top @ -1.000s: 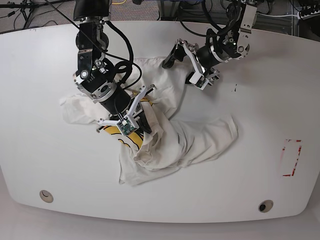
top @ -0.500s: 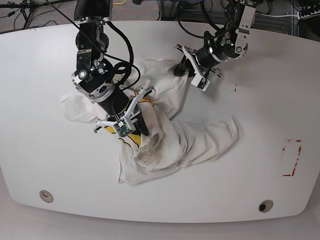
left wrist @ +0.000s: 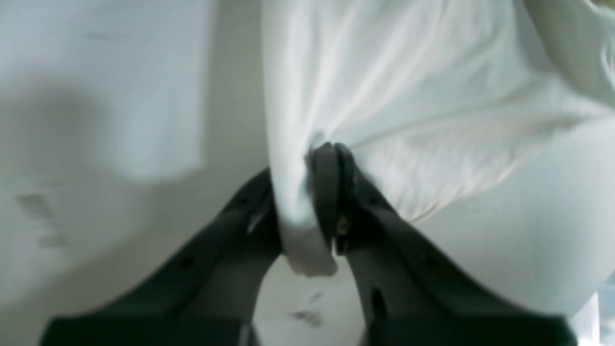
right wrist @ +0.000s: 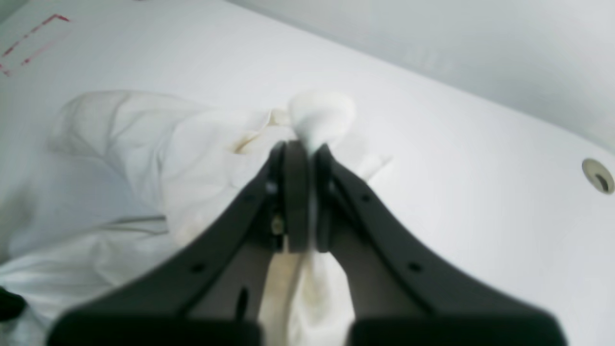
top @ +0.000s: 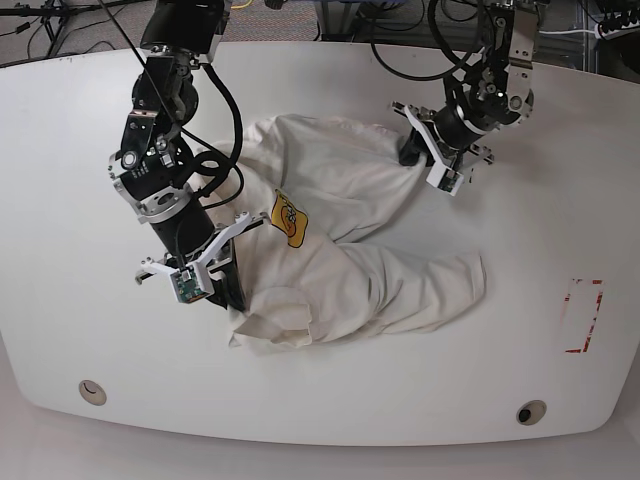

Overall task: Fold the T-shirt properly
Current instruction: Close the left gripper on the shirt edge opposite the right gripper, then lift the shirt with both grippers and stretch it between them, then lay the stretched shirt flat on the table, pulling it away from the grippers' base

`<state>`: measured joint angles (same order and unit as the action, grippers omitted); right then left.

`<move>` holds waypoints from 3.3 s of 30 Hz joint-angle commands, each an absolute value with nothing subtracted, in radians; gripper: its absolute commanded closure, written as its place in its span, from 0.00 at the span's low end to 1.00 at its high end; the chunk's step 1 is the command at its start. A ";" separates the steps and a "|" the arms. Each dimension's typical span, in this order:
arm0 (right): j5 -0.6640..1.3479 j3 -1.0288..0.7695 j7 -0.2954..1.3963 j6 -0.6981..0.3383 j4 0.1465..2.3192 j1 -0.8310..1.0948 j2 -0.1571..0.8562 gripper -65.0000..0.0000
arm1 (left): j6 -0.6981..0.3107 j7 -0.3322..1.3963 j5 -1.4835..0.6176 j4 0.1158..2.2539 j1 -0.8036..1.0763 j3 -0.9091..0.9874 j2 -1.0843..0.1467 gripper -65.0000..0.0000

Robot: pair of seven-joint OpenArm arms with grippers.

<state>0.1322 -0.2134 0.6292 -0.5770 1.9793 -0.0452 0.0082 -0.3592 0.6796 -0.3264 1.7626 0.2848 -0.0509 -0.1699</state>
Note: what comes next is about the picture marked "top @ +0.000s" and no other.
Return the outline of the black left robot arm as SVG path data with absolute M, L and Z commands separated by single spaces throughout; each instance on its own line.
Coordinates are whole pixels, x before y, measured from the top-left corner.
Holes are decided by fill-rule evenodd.
M 393 109 L 411 126 L 399 163 L 414 166 L 424 160 L 427 183 L 455 195 L 466 170 L 479 162 L 494 162 L 491 149 L 479 141 L 517 125 L 532 112 L 532 60 L 540 16 L 535 1 L 479 1 L 473 50 L 480 58 L 468 64 L 471 54 L 455 55 L 437 30 L 436 5 L 433 1 L 427 9 L 429 26 L 453 63 L 441 75 L 445 104 L 432 110 L 395 102 Z

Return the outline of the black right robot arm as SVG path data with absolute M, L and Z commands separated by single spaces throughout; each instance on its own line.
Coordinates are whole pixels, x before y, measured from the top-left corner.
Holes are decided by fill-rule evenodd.
M 239 107 L 212 66 L 231 6 L 229 1 L 157 3 L 141 40 L 148 55 L 139 60 L 143 71 L 132 89 L 119 150 L 109 160 L 109 176 L 137 220 L 150 225 L 166 249 L 160 260 L 142 261 L 136 281 L 163 275 L 182 304 L 206 299 L 243 311 L 234 240 L 267 217 L 242 212 L 228 226 L 215 224 L 201 202 L 239 170 L 243 146 Z M 185 126 L 199 105 L 193 85 L 197 69 L 204 70 L 230 108 L 230 154 L 207 142 L 198 154 L 189 147 L 194 136 Z

